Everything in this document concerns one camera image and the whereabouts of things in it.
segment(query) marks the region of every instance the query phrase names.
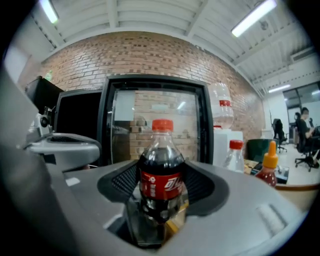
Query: floor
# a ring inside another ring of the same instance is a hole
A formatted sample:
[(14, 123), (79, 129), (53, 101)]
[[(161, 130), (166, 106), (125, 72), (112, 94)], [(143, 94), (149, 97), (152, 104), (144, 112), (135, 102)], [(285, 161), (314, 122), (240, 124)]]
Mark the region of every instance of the floor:
[(296, 168), (295, 159), (303, 158), (301, 154), (294, 148), (293, 144), (283, 145), (287, 149), (287, 152), (283, 149), (281, 153), (277, 149), (278, 165), (283, 167), (289, 167), (288, 185), (308, 185), (320, 183), (320, 168), (311, 168), (308, 172), (308, 165), (306, 163), (300, 163)]

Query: monitor screen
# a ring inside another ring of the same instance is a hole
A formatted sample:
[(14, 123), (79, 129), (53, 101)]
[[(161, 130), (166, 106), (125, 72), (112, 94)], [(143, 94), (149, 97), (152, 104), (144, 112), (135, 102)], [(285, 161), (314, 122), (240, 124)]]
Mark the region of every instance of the monitor screen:
[(101, 91), (63, 96), (58, 106), (55, 131), (97, 139)]

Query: computer monitor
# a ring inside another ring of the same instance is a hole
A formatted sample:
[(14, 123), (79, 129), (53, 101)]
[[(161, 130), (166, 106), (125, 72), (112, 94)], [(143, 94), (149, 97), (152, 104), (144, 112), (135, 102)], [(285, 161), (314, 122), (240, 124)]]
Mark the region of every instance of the computer monitor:
[(56, 133), (97, 139), (97, 120), (102, 89), (78, 89), (59, 95), (54, 127)]

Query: gray plastic surface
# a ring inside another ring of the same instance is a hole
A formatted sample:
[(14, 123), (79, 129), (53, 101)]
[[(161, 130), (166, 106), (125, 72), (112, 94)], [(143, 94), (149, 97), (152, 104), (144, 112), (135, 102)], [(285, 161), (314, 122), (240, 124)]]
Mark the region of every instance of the gray plastic surface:
[[(130, 162), (65, 174), (50, 172), (63, 212), (76, 231), (79, 246), (85, 247), (83, 255), (154, 254), (134, 247), (104, 230), (117, 216), (121, 216), (124, 204), (112, 203), (100, 195), (98, 190), (95, 191), (97, 181)], [(270, 254), (292, 236), (305, 217), (274, 188), (254, 176), (205, 163), (192, 163), (225, 179), (230, 188), (229, 198), (220, 210), (211, 215), (189, 217), (179, 233), (156, 255)], [(80, 183), (68, 187), (64, 179), (69, 178), (77, 178)], [(269, 233), (256, 211), (263, 204), (273, 205), (287, 223), (274, 236)]]
[[(66, 137), (81, 142), (50, 141), (54, 137)], [(85, 136), (70, 133), (53, 133), (39, 142), (32, 143), (27, 150), (45, 156), (54, 155), (55, 163), (46, 163), (48, 170), (64, 172), (96, 161), (100, 157), (101, 146), (96, 140)]]

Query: orange bottle cap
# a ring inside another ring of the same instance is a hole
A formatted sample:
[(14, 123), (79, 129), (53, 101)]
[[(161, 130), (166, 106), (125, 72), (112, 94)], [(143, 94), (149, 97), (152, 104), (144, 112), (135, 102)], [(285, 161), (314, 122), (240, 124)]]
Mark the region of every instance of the orange bottle cap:
[(264, 154), (262, 165), (267, 168), (275, 169), (278, 163), (278, 156), (276, 155), (277, 144), (272, 140), (269, 144), (268, 153)]

